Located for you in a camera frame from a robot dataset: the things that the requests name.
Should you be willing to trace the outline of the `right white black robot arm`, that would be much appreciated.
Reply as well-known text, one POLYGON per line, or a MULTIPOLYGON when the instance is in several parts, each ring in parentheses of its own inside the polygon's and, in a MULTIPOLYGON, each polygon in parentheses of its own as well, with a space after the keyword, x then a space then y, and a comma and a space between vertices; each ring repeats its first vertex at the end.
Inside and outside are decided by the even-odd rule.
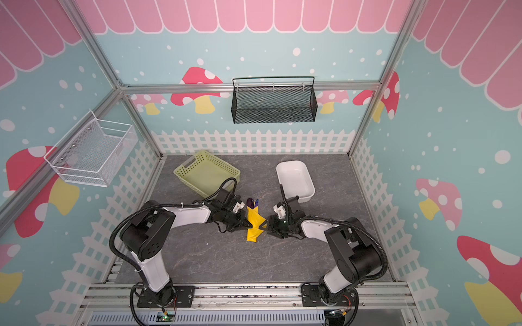
POLYGON ((260 229, 279 239, 316 239, 328 244, 335 267, 316 285, 302 285, 303 304, 336 306, 354 303, 358 285, 381 278, 388 259, 381 243, 355 217, 332 220, 306 215, 280 202, 260 229))

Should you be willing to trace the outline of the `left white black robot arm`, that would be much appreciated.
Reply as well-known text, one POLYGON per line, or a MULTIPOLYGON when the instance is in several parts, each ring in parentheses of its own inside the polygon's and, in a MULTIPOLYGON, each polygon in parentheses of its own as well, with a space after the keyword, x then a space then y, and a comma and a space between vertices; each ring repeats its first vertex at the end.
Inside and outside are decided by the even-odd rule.
POLYGON ((218 223, 225 231, 252 229, 246 204, 216 200, 194 204, 160 204, 150 200, 125 218, 110 238, 111 251, 134 267, 145 289, 155 295, 173 293, 171 277, 163 262, 163 245, 172 229, 192 224, 218 223))

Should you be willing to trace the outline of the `white plastic bin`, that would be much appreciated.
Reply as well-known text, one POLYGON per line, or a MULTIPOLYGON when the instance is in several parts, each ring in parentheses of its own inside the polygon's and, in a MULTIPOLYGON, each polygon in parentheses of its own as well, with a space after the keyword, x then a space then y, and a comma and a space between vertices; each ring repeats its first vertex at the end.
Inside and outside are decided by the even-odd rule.
POLYGON ((280 162, 276 167, 276 173, 286 198, 297 196, 299 203, 305 203, 315 195, 315 186, 304 162, 300 160, 280 162))

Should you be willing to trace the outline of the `yellow paper napkin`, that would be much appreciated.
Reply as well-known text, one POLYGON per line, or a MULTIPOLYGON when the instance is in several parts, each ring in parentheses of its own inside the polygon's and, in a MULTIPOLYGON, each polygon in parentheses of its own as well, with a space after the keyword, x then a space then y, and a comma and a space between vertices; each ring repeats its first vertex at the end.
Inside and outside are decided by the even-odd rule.
POLYGON ((255 208, 247 208, 247 221, 250 222, 252 228, 247 230, 247 242, 256 243, 258 237, 263 233, 263 230, 260 228, 261 225, 266 221, 264 217, 262 217, 258 213, 258 207, 255 208))

